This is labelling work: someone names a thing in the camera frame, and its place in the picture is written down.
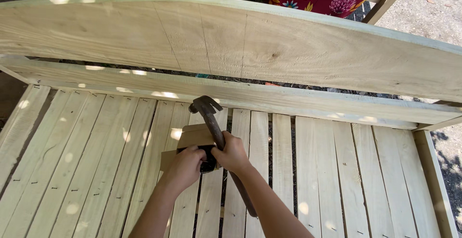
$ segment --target hammer head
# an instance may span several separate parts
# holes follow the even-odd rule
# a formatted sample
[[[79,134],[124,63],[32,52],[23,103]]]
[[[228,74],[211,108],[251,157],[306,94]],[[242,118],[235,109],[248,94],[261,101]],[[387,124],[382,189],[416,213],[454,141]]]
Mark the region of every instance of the hammer head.
[[[200,115],[204,117],[205,115],[213,115],[216,113],[213,107],[215,107],[218,111],[223,110],[223,107],[220,106],[214,99],[211,99],[209,96],[201,96],[193,100],[193,103],[189,105],[189,111],[194,114],[199,112]]]

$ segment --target wooden bench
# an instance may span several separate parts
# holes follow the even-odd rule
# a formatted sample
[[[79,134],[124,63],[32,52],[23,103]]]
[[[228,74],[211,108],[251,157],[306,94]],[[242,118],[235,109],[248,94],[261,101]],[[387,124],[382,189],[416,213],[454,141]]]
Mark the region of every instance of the wooden bench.
[[[316,238],[457,237],[429,130],[459,107],[140,67],[461,102],[458,46],[241,0],[27,0],[0,17],[3,54],[136,66],[0,58],[30,84],[0,133],[0,237],[127,237],[201,95]],[[263,237],[223,169],[178,197],[165,237],[220,232]]]

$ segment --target seat slat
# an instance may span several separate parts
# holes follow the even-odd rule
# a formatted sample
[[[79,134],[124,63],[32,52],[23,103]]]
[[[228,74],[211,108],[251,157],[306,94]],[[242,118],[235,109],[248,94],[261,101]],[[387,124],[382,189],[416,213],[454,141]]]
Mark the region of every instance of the seat slat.
[[[160,153],[165,150],[165,140],[170,133],[170,122],[174,107],[175,102],[159,101],[157,103],[148,135],[148,139],[149,137],[151,139],[147,142],[141,159],[140,170],[138,171],[130,208],[123,228],[123,238],[130,235],[156,185],[160,169]]]
[[[48,238],[106,95],[90,94],[43,195],[27,237]]]
[[[74,126],[91,94],[72,91],[69,100],[56,122],[53,133],[45,145],[43,156],[38,160],[18,205],[5,230],[4,237],[25,237],[43,194],[60,160]]]
[[[250,110],[234,109],[231,133],[242,139],[245,152],[249,155]],[[225,214],[223,217],[223,238],[244,238],[246,208],[241,195],[228,172],[226,182]]]
[[[269,181],[268,113],[252,111],[250,116],[249,160],[262,177]],[[245,236],[264,238],[260,221],[247,212]]]

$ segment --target concrete ground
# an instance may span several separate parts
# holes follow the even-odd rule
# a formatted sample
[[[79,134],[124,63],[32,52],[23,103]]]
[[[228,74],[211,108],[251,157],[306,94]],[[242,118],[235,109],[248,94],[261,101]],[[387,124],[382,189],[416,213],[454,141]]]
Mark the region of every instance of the concrete ground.
[[[462,46],[462,0],[397,0],[376,25]],[[456,226],[462,232],[462,124],[432,136]]]

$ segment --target wood grain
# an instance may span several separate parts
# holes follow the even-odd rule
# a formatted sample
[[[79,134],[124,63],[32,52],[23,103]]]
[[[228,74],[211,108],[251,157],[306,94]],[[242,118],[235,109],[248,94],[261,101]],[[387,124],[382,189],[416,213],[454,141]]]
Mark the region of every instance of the wood grain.
[[[59,120],[70,95],[70,91],[58,91],[56,93],[36,133],[27,146],[18,167],[14,171],[11,177],[12,181],[10,181],[0,199],[0,208],[2,208],[0,212],[0,235],[2,236],[34,171],[35,165],[46,152],[45,145],[52,135],[55,124]]]
[[[48,238],[50,236],[61,203],[66,196],[67,188],[71,183],[105,97],[106,95],[102,94],[89,95],[43,195],[27,237]]]
[[[417,237],[394,129],[373,127],[395,237]]]
[[[250,143],[250,110],[233,109],[231,134],[242,139],[245,152],[248,156]],[[231,181],[229,172],[227,178],[222,230],[223,238],[244,238],[245,204],[236,184],[234,184],[234,181]]]
[[[49,91],[48,86],[29,86],[5,124],[0,135],[0,189],[17,163]]]
[[[103,169],[108,165],[107,154],[109,151],[114,149],[116,153],[117,148],[120,146],[122,146],[120,149],[123,149],[125,142],[123,129],[129,129],[136,103],[137,100],[136,102],[131,102],[124,96],[107,96],[104,100],[95,126],[91,131],[90,138],[67,189],[50,237],[72,237],[74,231],[79,232],[84,228],[85,225],[78,225],[78,220],[86,203],[87,195],[95,194],[93,192],[96,184],[96,182],[93,182],[95,176],[97,176],[98,184],[102,184],[102,189],[105,188],[105,183],[103,182],[110,182],[112,185],[114,176],[110,180],[110,176],[108,176],[108,179],[101,179],[101,170],[98,170],[98,168],[101,166],[100,169]]]
[[[0,47],[7,54],[210,73],[200,5],[219,7],[217,17],[236,9],[246,11],[244,78],[462,101],[457,76],[462,70],[458,65],[461,47],[242,0],[2,3]],[[241,26],[242,18],[239,14],[229,22],[214,22],[215,31],[234,33],[233,22],[240,19],[237,24]],[[219,34],[215,37],[228,40]],[[231,60],[242,53],[238,48],[226,50],[225,43],[212,44],[213,53],[223,53]],[[358,50],[368,55],[357,55]],[[235,75],[234,69],[226,69],[226,63],[214,66],[219,68],[218,75]]]
[[[122,234],[124,238],[130,235],[156,186],[160,170],[160,153],[165,150],[165,140],[170,133],[170,122],[174,107],[174,102],[161,101],[157,103],[127,219],[125,220]]]
[[[457,238],[457,228],[454,223],[448,193],[444,186],[443,176],[436,157],[435,147],[429,131],[414,133],[415,145],[419,152],[425,179],[430,191],[431,201],[435,209],[436,220],[442,237]]]
[[[321,238],[314,119],[297,116],[295,127],[298,220],[314,238]]]
[[[273,114],[273,191],[293,213],[290,116]]]
[[[266,182],[269,181],[268,134],[268,113],[252,111],[250,116],[249,160]],[[260,221],[255,217],[251,217],[249,212],[247,212],[245,236],[265,237]]]
[[[53,133],[45,145],[46,152],[34,165],[32,175],[3,234],[4,237],[26,236],[51,176],[89,95],[91,95],[89,92],[83,91],[73,91],[71,93],[64,110],[60,114],[60,119],[56,122]]]
[[[372,237],[393,237],[393,223],[371,126],[352,124]]]
[[[369,236],[369,225],[351,124],[334,122],[334,138],[346,233],[349,238],[364,238]]]

